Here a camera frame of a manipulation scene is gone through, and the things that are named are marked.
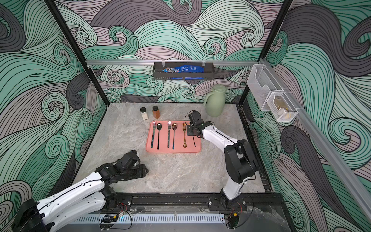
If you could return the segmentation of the pink plastic tray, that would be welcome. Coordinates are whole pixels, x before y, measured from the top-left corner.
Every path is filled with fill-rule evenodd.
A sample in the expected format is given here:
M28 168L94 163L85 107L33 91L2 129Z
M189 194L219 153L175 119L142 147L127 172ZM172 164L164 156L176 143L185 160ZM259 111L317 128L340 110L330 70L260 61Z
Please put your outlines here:
M199 153L201 138L183 131L182 121L156 120L149 123L146 151L149 153Z

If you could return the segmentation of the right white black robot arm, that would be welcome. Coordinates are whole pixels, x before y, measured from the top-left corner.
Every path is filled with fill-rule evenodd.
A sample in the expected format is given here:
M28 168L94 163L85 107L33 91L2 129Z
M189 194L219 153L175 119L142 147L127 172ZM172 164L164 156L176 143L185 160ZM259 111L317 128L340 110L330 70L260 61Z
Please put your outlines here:
M199 111L192 110L187 116L187 134L205 139L224 152L226 170L229 175L220 193L220 202L228 208L241 194L244 184L255 177L259 169L252 146L246 139L237 140L215 127L211 121L204 121Z

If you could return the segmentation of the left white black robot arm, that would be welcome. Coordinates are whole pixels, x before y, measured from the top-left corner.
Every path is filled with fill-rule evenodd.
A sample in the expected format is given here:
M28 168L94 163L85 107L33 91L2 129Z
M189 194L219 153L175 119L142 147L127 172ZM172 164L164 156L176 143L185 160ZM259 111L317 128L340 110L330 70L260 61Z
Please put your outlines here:
M24 202L12 224L13 232L56 232L86 214L119 205L111 184L144 178L149 170L136 150L104 163L78 183L39 201Z

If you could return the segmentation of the green handled fork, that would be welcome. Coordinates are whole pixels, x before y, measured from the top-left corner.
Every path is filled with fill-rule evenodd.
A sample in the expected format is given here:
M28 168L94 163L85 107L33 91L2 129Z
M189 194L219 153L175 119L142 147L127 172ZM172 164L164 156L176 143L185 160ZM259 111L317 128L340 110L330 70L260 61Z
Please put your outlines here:
M153 145L154 145L154 138L155 138L156 128L157 128L157 122L156 121L153 121L152 122L153 132L152 132L152 138L151 138L151 148L153 148Z

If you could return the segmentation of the grey handled fork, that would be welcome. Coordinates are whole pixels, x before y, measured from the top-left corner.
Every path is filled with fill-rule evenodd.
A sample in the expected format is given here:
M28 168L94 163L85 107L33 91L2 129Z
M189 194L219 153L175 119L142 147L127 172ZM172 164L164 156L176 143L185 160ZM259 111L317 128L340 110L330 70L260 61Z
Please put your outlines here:
M171 133L171 129L172 129L172 122L171 121L167 121L167 128L168 128L168 137L167 137L167 148L170 147L170 133Z

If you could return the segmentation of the gold fork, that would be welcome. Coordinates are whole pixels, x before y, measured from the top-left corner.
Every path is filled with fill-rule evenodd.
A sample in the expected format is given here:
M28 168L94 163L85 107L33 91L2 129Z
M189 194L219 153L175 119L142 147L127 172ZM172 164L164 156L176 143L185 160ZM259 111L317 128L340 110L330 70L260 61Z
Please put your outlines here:
M182 130L184 132L184 141L183 141L183 147L187 148L187 142L186 142L186 131L187 131L187 124L183 123Z

